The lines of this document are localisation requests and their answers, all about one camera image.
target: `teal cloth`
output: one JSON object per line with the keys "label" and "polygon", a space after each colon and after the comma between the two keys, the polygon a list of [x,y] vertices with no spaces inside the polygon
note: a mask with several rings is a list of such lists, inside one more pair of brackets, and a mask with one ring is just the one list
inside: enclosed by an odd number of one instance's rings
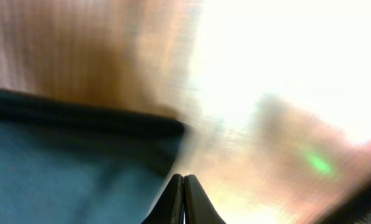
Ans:
{"label": "teal cloth", "polygon": [[141,223],[183,133],[169,119],[0,92],[0,223]]}

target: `wooden floor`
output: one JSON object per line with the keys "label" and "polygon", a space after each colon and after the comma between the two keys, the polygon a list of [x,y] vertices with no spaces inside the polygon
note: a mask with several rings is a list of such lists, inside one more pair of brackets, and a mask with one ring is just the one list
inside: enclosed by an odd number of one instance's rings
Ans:
{"label": "wooden floor", "polygon": [[371,14],[268,7],[0,0],[0,88],[178,119],[227,223],[311,223],[371,178]]}

